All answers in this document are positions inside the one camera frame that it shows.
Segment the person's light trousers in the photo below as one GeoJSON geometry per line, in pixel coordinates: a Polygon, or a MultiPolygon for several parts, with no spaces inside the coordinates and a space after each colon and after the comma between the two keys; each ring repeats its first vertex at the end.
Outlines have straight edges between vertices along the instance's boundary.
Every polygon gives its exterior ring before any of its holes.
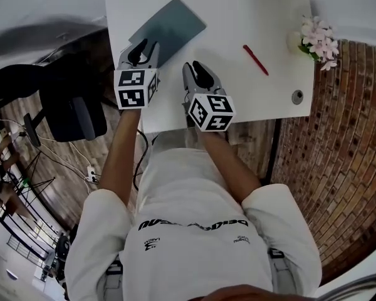
{"type": "Polygon", "coordinates": [[[161,132],[153,141],[151,154],[184,148],[204,151],[205,147],[199,134],[200,131],[196,127],[161,132]]]}

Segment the red pen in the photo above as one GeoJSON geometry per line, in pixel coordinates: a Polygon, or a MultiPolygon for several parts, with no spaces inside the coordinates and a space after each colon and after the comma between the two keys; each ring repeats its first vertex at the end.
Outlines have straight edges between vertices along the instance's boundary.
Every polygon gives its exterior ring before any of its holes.
{"type": "Polygon", "coordinates": [[[252,60],[257,64],[259,69],[266,75],[268,76],[269,73],[267,69],[264,67],[264,65],[259,61],[259,59],[256,57],[256,55],[253,53],[253,51],[250,49],[248,45],[243,45],[243,49],[246,51],[246,53],[252,58],[252,60]]]}

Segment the white desk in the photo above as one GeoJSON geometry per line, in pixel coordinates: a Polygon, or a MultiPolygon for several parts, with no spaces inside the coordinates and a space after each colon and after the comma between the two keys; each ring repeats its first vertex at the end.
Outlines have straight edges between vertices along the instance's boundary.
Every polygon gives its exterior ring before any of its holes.
{"type": "MultiPolygon", "coordinates": [[[[129,38],[171,0],[105,0],[113,59],[129,38]]],[[[236,109],[235,122],[307,116],[311,110],[314,62],[289,51],[286,36],[310,14],[310,0],[182,0],[206,29],[160,68],[160,86],[142,111],[141,128],[156,133],[186,128],[182,67],[197,60],[221,80],[236,109]],[[266,76],[243,49],[248,45],[266,76]],[[303,101],[294,105],[295,90],[303,101]]]]}

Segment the black tripod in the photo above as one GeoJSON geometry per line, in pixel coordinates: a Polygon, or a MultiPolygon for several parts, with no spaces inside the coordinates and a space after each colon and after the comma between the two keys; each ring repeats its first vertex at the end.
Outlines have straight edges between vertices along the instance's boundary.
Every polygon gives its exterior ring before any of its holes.
{"type": "Polygon", "coordinates": [[[33,202],[35,199],[41,199],[40,196],[44,193],[46,188],[56,179],[51,177],[45,180],[37,180],[35,174],[38,170],[38,162],[40,161],[42,152],[39,151],[32,161],[21,170],[15,164],[10,167],[6,173],[5,181],[13,185],[13,189],[17,196],[24,198],[26,202],[33,202]]]}

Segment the person's right forearm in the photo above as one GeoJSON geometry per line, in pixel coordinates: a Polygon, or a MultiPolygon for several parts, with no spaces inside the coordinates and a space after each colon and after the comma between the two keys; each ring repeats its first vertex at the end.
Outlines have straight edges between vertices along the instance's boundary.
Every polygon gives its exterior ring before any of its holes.
{"type": "Polygon", "coordinates": [[[261,187],[255,173],[237,156],[229,143],[215,132],[196,129],[198,139],[217,167],[231,196],[241,204],[254,190],[261,187]]]}

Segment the person's white printed shirt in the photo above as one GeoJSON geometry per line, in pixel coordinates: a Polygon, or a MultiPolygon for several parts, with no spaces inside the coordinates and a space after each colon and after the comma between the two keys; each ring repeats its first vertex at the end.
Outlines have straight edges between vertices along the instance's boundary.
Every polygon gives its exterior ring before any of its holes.
{"type": "Polygon", "coordinates": [[[235,202],[209,155],[155,154],[131,215],[107,189],[86,199],[66,259],[71,301],[187,301],[233,285],[272,290],[268,250],[282,251],[299,294],[321,282],[315,241],[289,188],[272,184],[235,202]]]}

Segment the person's chin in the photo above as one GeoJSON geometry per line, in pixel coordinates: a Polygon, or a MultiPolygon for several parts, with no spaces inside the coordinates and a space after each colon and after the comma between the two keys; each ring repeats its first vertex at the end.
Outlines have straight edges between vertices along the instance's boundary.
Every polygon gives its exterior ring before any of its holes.
{"type": "Polygon", "coordinates": [[[224,287],[188,301],[286,301],[287,296],[250,285],[224,287]]]}

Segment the black office chair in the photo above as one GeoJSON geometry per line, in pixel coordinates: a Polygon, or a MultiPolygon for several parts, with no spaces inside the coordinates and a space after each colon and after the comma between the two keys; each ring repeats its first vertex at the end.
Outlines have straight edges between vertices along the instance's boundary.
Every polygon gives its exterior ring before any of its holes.
{"type": "Polygon", "coordinates": [[[36,127],[46,120],[57,142],[93,140],[107,132],[98,73],[84,53],[62,56],[46,66],[9,65],[0,69],[0,108],[19,98],[39,94],[42,109],[24,116],[36,147],[36,127]]]}

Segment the person's left forearm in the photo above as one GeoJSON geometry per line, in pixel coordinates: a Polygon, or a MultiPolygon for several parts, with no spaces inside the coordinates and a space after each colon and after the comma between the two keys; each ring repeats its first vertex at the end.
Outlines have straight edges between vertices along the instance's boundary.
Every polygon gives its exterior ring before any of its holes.
{"type": "Polygon", "coordinates": [[[114,192],[127,205],[133,180],[135,141],[141,111],[126,110],[118,121],[100,176],[100,188],[114,192]]]}

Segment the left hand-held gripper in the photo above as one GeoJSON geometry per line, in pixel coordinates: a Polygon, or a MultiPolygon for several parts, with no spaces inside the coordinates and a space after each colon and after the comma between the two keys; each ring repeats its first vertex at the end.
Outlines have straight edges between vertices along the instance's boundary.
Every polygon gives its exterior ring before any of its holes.
{"type": "Polygon", "coordinates": [[[147,108],[158,90],[160,44],[152,45],[143,62],[141,55],[145,47],[146,39],[143,39],[130,44],[120,54],[114,71],[114,92],[119,110],[147,108]]]}

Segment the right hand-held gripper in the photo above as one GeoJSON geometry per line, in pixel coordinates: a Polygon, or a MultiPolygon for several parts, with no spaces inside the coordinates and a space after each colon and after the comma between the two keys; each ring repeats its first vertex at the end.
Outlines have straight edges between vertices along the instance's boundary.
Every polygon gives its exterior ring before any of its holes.
{"type": "Polygon", "coordinates": [[[225,132],[236,115],[233,100],[220,87],[219,77],[205,64],[193,61],[182,67],[184,111],[188,128],[202,132],[225,132]]]}

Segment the pink flowers in white pot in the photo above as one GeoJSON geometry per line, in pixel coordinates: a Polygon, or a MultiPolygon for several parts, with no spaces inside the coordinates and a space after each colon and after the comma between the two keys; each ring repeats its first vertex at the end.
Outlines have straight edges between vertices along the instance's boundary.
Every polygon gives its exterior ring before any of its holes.
{"type": "Polygon", "coordinates": [[[321,66],[321,71],[337,67],[338,41],[332,27],[318,16],[303,16],[300,30],[288,33],[286,44],[290,52],[310,57],[321,66]]]}

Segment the grey notebook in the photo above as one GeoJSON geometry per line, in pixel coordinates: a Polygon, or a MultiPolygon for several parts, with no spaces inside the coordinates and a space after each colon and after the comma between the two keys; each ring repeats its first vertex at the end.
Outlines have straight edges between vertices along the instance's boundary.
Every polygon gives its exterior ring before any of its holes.
{"type": "Polygon", "coordinates": [[[158,67],[161,67],[205,29],[206,24],[182,0],[171,0],[142,25],[129,38],[129,42],[134,44],[146,39],[145,56],[158,42],[158,67]]]}

